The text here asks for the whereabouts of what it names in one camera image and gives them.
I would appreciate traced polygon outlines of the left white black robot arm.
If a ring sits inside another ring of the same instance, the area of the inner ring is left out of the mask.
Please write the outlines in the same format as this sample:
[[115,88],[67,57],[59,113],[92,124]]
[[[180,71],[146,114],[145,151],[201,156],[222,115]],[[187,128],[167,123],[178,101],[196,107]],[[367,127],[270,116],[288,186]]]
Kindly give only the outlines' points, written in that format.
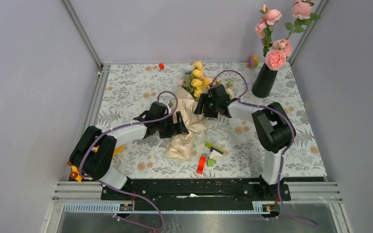
[[90,178],[113,188],[117,198],[124,200],[131,194],[129,177],[113,167],[114,151],[129,142],[159,133],[160,138],[189,133],[181,112],[171,112],[169,106],[153,102],[149,110],[134,117],[130,123],[102,131],[89,126],[72,151],[68,164],[78,169],[80,176]]

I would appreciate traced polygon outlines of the colourful flower bouquet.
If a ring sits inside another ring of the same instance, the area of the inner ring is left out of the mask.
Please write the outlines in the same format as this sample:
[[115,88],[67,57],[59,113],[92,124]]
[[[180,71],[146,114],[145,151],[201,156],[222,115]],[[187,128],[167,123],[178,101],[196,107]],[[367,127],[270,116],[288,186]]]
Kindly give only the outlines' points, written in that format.
[[176,91],[176,111],[181,113],[189,133],[171,138],[164,154],[165,159],[172,163],[185,163],[201,155],[209,155],[205,145],[207,142],[224,149],[228,142],[236,138],[232,129],[237,126],[237,122],[224,116],[209,118],[194,114],[198,98],[205,94],[213,81],[204,74],[202,62],[170,64],[169,70],[180,81]]

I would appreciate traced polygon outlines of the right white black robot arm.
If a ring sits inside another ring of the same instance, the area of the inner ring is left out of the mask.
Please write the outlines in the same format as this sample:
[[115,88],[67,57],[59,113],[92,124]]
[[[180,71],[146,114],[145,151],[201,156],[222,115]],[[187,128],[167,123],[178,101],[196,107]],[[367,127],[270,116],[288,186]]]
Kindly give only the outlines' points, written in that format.
[[264,168],[259,186],[253,196],[262,200],[279,200],[283,181],[283,164],[286,151],[293,144],[296,132],[285,111],[278,102],[263,106],[231,98],[222,84],[210,87],[201,94],[195,108],[196,115],[217,118],[239,118],[251,121],[259,143],[265,150]]

